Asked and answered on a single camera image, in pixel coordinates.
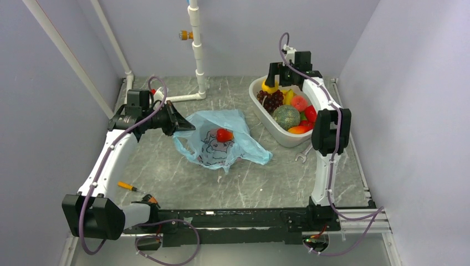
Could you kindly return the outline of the yellow fake lemon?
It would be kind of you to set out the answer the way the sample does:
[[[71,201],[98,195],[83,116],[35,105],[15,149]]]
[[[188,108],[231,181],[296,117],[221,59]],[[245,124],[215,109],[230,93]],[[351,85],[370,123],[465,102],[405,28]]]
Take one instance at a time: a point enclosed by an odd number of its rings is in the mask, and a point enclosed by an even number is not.
[[[262,91],[268,93],[268,94],[273,94],[275,93],[277,90],[279,90],[279,83],[277,81],[274,82],[274,86],[273,87],[270,87],[266,84],[266,82],[262,82]]]

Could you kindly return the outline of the light blue plastic bag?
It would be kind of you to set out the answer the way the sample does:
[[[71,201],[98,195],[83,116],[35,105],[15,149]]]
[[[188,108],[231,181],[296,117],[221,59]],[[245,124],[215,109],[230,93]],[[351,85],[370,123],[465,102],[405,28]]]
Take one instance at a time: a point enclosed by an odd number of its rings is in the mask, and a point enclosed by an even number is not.
[[[174,133],[173,142],[176,150],[189,162],[210,170],[221,168],[227,173],[237,161],[266,165],[273,156],[251,137],[241,110],[203,110],[186,120],[196,129]],[[216,131],[219,128],[231,131],[233,140],[218,142]]]

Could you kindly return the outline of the dark purple fake grapes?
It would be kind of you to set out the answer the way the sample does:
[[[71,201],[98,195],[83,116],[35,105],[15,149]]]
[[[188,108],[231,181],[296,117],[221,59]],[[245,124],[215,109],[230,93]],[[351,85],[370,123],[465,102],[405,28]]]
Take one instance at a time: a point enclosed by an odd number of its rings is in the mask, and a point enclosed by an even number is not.
[[[272,114],[275,109],[284,104],[284,95],[280,90],[277,90],[271,94],[260,90],[257,93],[257,100],[268,113]]]

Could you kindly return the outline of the red fake strawberry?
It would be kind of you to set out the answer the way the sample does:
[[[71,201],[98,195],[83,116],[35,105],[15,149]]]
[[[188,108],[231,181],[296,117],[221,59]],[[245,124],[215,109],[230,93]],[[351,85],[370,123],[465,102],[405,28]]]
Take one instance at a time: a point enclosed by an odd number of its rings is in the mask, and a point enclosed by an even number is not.
[[[233,133],[227,129],[219,128],[216,131],[216,139],[218,142],[229,142],[234,138]]]

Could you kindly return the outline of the pink fake peach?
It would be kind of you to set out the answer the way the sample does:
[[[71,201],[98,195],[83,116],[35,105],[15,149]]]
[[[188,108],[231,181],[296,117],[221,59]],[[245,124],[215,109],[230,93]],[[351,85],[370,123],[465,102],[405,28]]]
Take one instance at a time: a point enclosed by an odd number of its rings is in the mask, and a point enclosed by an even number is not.
[[[309,106],[309,103],[301,95],[296,95],[291,99],[290,105],[294,107],[297,111],[303,112]]]

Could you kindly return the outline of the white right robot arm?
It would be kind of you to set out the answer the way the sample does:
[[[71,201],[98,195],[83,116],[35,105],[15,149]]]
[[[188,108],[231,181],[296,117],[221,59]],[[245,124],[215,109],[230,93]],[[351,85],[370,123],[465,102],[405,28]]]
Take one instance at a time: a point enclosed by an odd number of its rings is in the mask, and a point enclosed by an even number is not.
[[[311,143],[318,159],[311,200],[317,206],[329,206],[334,201],[338,161],[349,144],[351,112],[333,99],[322,77],[313,72],[309,51],[282,48],[280,55],[282,61],[270,64],[262,85],[270,89],[296,85],[312,103],[316,121]]]

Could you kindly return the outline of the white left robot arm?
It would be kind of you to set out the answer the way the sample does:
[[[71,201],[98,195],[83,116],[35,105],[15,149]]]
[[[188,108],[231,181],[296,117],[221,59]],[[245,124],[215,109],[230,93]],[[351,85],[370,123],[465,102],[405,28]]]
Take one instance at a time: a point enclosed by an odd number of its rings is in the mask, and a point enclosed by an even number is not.
[[[127,102],[108,124],[105,144],[86,181],[74,195],[65,195],[62,209],[75,237],[117,240],[125,229],[139,226],[151,233],[158,228],[158,204],[133,202],[119,207],[114,202],[118,182],[131,153],[147,130],[161,129],[167,136],[193,131],[169,100],[154,102],[149,90],[129,90]]]

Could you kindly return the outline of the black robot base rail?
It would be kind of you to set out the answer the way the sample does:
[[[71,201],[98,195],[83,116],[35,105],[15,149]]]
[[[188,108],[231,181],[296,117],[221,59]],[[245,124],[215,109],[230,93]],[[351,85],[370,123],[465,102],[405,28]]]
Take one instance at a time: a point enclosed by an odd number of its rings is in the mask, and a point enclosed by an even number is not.
[[[164,247],[194,244],[302,244],[309,234],[341,229],[331,207],[160,209],[144,226],[129,226],[125,234],[159,234]]]

